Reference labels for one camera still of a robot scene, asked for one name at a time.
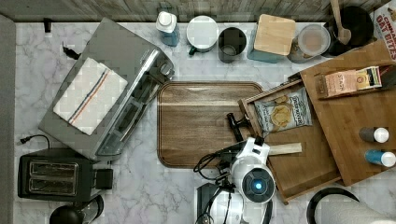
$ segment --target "toaster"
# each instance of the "toaster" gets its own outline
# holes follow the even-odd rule
[[[91,135],[52,111],[88,57],[105,64],[128,81],[120,98]],[[104,18],[38,127],[92,161],[116,160],[147,106],[174,73],[174,65],[160,48]]]

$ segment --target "blue bottle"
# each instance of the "blue bottle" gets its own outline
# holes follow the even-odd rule
[[[175,47],[180,39],[177,18],[174,14],[160,12],[155,23],[157,30],[161,33],[161,41],[168,46]]]

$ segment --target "black mug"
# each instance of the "black mug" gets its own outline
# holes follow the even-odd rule
[[[231,63],[240,57],[246,46],[247,37],[243,31],[235,27],[227,28],[219,35],[219,59]]]

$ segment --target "kitchen towel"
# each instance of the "kitchen towel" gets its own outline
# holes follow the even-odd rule
[[[128,82],[113,70],[87,58],[64,95],[53,107],[62,119],[91,135]]]

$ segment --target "bottle cap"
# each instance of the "bottle cap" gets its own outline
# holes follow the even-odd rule
[[[167,26],[172,22],[172,15],[169,13],[160,13],[158,16],[158,22],[163,26]]]
[[[174,14],[162,11],[158,15],[155,26],[159,31],[172,33],[176,27],[177,18]]]
[[[385,152],[381,157],[381,162],[386,167],[391,167],[396,163],[396,156],[391,152]]]
[[[374,131],[374,139],[376,142],[385,143],[389,139],[389,132],[384,128],[377,128]]]

